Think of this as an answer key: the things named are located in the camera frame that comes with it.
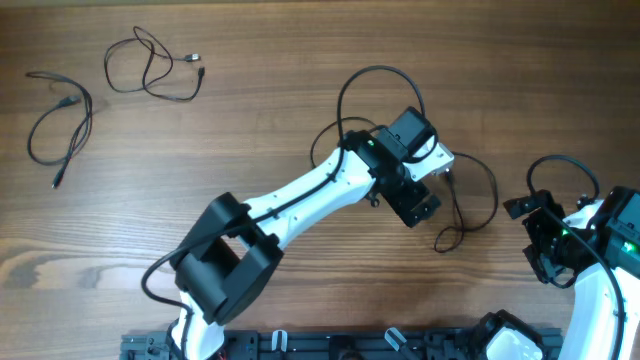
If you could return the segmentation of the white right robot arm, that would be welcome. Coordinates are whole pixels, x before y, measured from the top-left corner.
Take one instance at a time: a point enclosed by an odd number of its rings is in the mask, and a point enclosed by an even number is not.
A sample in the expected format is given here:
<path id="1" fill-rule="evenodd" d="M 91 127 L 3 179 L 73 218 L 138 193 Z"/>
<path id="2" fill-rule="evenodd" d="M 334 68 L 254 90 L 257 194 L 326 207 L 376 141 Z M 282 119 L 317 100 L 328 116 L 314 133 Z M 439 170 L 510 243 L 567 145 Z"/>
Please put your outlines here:
<path id="1" fill-rule="evenodd" d="M 639 192 L 616 186 L 567 215 L 551 193 L 503 206 L 531 240 L 525 257 L 543 283 L 571 270 L 575 291 L 561 359 L 629 359 L 639 329 Z"/>

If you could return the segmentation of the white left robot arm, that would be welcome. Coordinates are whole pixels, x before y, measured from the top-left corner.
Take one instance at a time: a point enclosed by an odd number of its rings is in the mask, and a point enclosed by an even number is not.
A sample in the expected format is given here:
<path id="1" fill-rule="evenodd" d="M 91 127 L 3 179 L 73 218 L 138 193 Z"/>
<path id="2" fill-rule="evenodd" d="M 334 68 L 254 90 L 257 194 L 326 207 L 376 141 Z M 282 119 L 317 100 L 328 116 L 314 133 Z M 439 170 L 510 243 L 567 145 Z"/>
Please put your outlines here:
<path id="1" fill-rule="evenodd" d="M 409 107 L 388 127 L 347 132 L 323 163 L 276 191 L 214 199 L 170 261 L 184 306 L 171 331 L 179 356 L 214 355 L 225 325 L 261 293 L 289 243 L 335 211 L 384 198 L 408 227 L 429 218 L 440 202 L 421 180 L 453 161 L 434 127 Z"/>

